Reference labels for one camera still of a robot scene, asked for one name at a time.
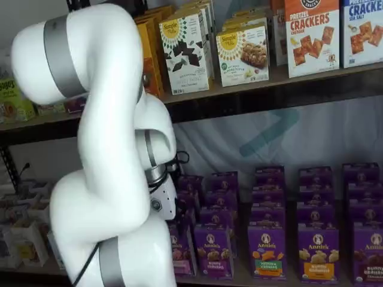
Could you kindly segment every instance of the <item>black cable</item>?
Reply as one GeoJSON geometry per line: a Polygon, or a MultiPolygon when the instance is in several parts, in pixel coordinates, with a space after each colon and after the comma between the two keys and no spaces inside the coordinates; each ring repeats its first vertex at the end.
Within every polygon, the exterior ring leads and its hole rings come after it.
{"type": "Polygon", "coordinates": [[[80,273],[78,274],[76,280],[74,280],[74,283],[73,283],[73,286],[77,286],[77,284],[79,283],[79,281],[81,280],[81,278],[83,277],[85,271],[87,270],[90,262],[92,261],[93,257],[95,256],[96,254],[96,251],[97,249],[100,247],[100,243],[98,242],[95,246],[95,248],[93,248],[92,250],[92,253],[89,255],[87,261],[85,262],[84,264],[84,267],[81,269],[80,273]]]}

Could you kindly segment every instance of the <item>orange box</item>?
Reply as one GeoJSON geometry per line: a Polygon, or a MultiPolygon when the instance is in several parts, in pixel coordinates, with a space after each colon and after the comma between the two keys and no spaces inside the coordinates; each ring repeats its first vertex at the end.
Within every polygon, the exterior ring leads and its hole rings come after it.
{"type": "Polygon", "coordinates": [[[285,20],[290,78],[339,69],[339,1],[285,0],[285,20]]]}

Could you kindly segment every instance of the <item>cracker image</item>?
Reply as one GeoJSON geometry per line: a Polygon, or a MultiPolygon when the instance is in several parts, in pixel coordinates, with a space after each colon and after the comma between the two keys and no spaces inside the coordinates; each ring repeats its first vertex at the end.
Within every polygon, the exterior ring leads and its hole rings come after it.
{"type": "Polygon", "coordinates": [[[371,22],[368,21],[362,25],[359,26],[360,29],[360,35],[363,39],[363,42],[370,40],[372,37],[372,28],[371,28],[371,22]]]}
{"type": "Polygon", "coordinates": [[[268,65],[267,49],[264,45],[246,42],[242,48],[241,60],[250,66],[264,68],[268,65]]]}
{"type": "Polygon", "coordinates": [[[351,50],[353,54],[363,52],[363,38],[360,34],[351,37],[351,50]]]}
{"type": "Polygon", "coordinates": [[[303,37],[300,40],[300,44],[302,45],[303,54],[310,53],[312,51],[311,37],[310,35],[303,37]]]}
{"type": "Polygon", "coordinates": [[[295,65],[299,66],[303,63],[306,63],[305,54],[301,47],[295,48],[293,50],[293,53],[294,53],[295,65]]]}
{"type": "Polygon", "coordinates": [[[334,27],[326,26],[323,29],[322,41],[323,43],[330,45],[333,39],[334,27]]]}
{"type": "Polygon", "coordinates": [[[379,43],[381,42],[383,35],[383,27],[376,25],[375,28],[373,28],[372,36],[369,40],[369,43],[374,46],[379,46],[379,43]]]}
{"type": "Polygon", "coordinates": [[[319,39],[314,39],[314,42],[312,43],[312,49],[309,55],[314,58],[318,58],[319,55],[321,54],[322,47],[323,47],[323,41],[319,39]]]}

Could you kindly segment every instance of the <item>pretzel crackers box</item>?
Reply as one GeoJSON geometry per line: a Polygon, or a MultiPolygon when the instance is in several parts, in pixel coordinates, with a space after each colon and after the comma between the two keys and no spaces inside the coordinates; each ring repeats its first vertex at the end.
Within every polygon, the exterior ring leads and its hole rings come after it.
{"type": "Polygon", "coordinates": [[[197,224],[194,229],[199,267],[202,274],[216,279],[233,279],[233,255],[229,228],[197,224]]]}
{"type": "Polygon", "coordinates": [[[339,69],[339,3],[285,0],[290,78],[339,69]]]}
{"type": "Polygon", "coordinates": [[[380,0],[343,0],[343,66],[383,60],[383,5],[380,0]]]}

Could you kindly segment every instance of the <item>cracker box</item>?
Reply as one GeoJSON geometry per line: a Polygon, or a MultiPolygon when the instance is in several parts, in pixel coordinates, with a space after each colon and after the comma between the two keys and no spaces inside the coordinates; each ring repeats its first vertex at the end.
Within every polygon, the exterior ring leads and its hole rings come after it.
{"type": "Polygon", "coordinates": [[[383,60],[383,5],[375,0],[343,0],[343,66],[383,60]]]}
{"type": "Polygon", "coordinates": [[[299,183],[301,185],[332,185],[333,173],[330,166],[310,167],[299,170],[299,183]]]}
{"type": "Polygon", "coordinates": [[[154,21],[152,18],[143,20],[137,24],[138,32],[142,42],[142,53],[144,55],[143,83],[145,91],[149,94],[162,98],[164,90],[160,73],[159,58],[156,51],[156,36],[154,21]]]}
{"type": "Polygon", "coordinates": [[[0,80],[0,123],[28,121],[35,116],[32,102],[22,95],[15,80],[0,80]]]}
{"type": "Polygon", "coordinates": [[[339,3],[285,0],[290,78],[339,69],[339,3]]]}
{"type": "Polygon", "coordinates": [[[160,23],[173,94],[208,90],[212,70],[200,9],[174,14],[160,23]]]}
{"type": "Polygon", "coordinates": [[[251,271],[255,278],[286,280],[285,232],[281,227],[248,226],[251,271]]]}
{"type": "Polygon", "coordinates": [[[175,224],[169,225],[174,273],[176,276],[195,276],[197,261],[190,226],[184,225],[181,231],[178,231],[175,224]]]}
{"type": "Polygon", "coordinates": [[[197,224],[194,229],[199,268],[204,276],[232,280],[233,255],[229,228],[215,224],[197,224]]]}
{"type": "Polygon", "coordinates": [[[284,166],[269,166],[256,168],[256,184],[284,184],[284,166]]]}
{"type": "Polygon", "coordinates": [[[203,207],[200,213],[200,223],[203,224],[221,224],[228,226],[230,244],[232,246],[233,258],[237,257],[237,244],[235,236],[235,226],[233,212],[226,207],[203,207]]]}
{"type": "Polygon", "coordinates": [[[271,0],[273,11],[273,36],[275,46],[276,65],[287,64],[287,41],[284,0],[271,0]]]}

